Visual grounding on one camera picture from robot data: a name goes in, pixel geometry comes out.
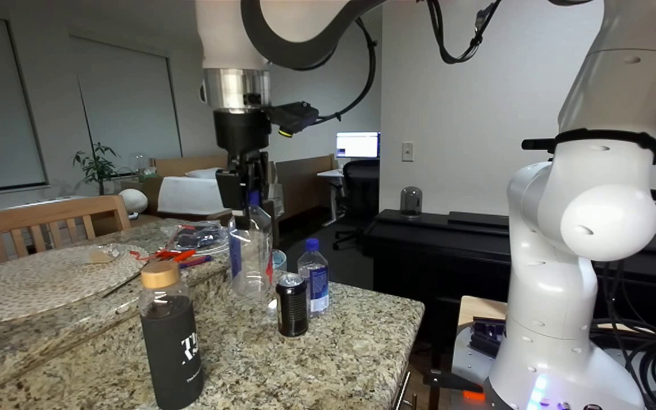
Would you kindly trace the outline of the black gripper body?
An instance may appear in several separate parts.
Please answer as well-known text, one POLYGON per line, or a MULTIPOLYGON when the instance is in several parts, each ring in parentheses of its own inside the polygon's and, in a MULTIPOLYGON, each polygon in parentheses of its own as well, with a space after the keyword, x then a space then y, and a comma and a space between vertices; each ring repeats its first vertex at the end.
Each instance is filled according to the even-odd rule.
POLYGON ((230 114, 216 113, 216 147, 229 152, 229 164, 216 172, 221 201, 230 211, 244 211, 248 195, 267 191, 267 147, 271 123, 262 109, 230 114))

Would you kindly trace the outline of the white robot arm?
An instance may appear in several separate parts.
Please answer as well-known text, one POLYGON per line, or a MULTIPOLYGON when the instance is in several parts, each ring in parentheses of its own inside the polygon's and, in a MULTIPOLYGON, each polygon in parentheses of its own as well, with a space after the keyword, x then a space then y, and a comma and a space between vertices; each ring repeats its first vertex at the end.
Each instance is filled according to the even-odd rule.
MULTIPOLYGON (((233 205, 260 181, 270 132, 298 127, 270 102, 267 69, 313 70, 385 0, 194 0, 207 106, 229 150, 233 205)), ((656 0, 604 0, 602 28, 562 102, 547 162, 509 184, 505 340, 485 394, 498 410, 648 410, 632 372, 590 343, 600 263, 656 234, 656 0)))

